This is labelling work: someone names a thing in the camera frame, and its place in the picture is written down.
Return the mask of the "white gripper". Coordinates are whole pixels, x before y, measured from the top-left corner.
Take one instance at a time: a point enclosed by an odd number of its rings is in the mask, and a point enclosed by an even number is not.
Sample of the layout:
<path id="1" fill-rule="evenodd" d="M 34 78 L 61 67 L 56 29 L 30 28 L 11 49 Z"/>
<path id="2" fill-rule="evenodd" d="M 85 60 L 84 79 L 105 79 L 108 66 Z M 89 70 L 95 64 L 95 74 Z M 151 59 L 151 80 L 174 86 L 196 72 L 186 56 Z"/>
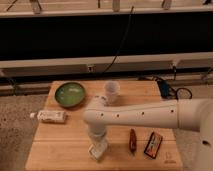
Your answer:
<path id="1" fill-rule="evenodd" d="M 108 142 L 107 139 L 105 138 L 105 134 L 94 134 L 91 131 L 88 131 L 88 136 L 91 139 L 91 142 L 94 146 L 107 146 Z"/>

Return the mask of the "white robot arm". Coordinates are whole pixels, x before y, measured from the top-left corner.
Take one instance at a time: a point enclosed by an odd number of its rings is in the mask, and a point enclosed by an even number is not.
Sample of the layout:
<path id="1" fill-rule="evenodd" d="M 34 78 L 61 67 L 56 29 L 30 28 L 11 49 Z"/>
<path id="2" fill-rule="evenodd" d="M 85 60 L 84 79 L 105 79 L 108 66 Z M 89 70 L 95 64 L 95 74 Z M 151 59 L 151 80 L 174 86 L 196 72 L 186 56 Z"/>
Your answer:
<path id="1" fill-rule="evenodd" d="M 112 107 L 96 95 L 87 105 L 83 120 L 92 141 L 90 155 L 99 160 L 107 150 L 108 125 L 179 128 L 198 131 L 200 142 L 194 171 L 213 171 L 213 99 L 180 99 Z"/>

